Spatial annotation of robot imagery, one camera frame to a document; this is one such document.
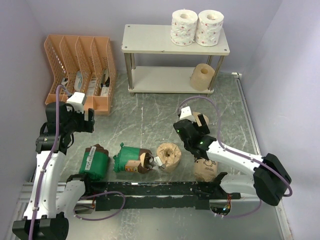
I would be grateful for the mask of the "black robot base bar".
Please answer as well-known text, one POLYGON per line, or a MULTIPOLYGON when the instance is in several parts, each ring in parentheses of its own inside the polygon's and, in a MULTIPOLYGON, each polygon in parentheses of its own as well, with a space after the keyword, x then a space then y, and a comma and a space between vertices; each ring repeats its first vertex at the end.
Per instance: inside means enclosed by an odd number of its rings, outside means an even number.
POLYGON ((167 181, 167 182, 107 182, 92 181, 86 174, 73 174, 66 180, 80 180, 85 183, 84 195, 112 192, 111 195, 96 198, 97 211, 120 209, 168 209, 194 208, 209 210, 210 200, 226 200, 228 194, 220 186, 226 172, 213 181, 167 181))

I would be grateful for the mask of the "white dotted paper roll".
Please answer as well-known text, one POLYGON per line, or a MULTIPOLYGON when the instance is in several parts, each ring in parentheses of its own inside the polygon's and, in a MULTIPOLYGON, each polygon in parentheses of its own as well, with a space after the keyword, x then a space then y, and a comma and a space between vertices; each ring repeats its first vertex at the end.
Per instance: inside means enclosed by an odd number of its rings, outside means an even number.
POLYGON ((172 13, 170 39, 178 46, 189 46, 194 42, 198 15, 188 9, 172 13))

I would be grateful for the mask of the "tan paper towel roll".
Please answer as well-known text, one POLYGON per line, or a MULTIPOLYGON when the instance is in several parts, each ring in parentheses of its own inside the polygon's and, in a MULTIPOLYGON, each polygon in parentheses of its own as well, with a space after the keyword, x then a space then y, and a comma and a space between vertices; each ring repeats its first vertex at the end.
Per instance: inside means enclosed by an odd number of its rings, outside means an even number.
POLYGON ((210 65, 200 63, 191 75, 190 86, 197 91, 208 90, 214 74, 215 70, 210 65))

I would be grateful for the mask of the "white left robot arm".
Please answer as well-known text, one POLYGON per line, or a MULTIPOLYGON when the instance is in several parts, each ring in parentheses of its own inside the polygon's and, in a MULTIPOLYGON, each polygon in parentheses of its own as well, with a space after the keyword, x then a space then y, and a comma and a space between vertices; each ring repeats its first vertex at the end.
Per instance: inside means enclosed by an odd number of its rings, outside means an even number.
POLYGON ((36 171, 28 206, 12 232, 21 240, 65 240, 69 218, 78 200, 89 199, 94 192, 87 174, 74 174, 57 195, 62 164, 74 133, 92 133, 95 111, 76 103, 57 101, 45 108, 46 122, 36 140, 36 171))

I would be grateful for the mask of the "white paper towel roll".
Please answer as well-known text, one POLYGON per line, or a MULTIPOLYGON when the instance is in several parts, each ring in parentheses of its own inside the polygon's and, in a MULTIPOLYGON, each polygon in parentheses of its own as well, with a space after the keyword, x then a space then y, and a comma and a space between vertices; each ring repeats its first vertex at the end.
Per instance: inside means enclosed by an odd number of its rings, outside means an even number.
POLYGON ((198 14, 195 41, 205 47, 218 44, 223 28, 224 15, 216 10, 203 10, 198 14))

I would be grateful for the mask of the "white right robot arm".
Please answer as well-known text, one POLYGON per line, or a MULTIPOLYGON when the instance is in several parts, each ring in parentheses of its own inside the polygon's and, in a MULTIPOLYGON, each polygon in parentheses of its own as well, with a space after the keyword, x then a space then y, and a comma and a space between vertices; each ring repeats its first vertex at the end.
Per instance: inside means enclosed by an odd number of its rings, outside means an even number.
POLYGON ((201 125, 189 119, 173 124, 184 148, 196 160, 204 159, 227 164, 242 172, 241 176, 224 175, 220 182, 212 186, 212 193, 223 199, 229 193, 257 195, 263 202, 277 206, 283 197, 292 194, 289 189, 292 179, 277 156, 265 156, 237 150, 210 136, 209 128, 203 120, 201 125))

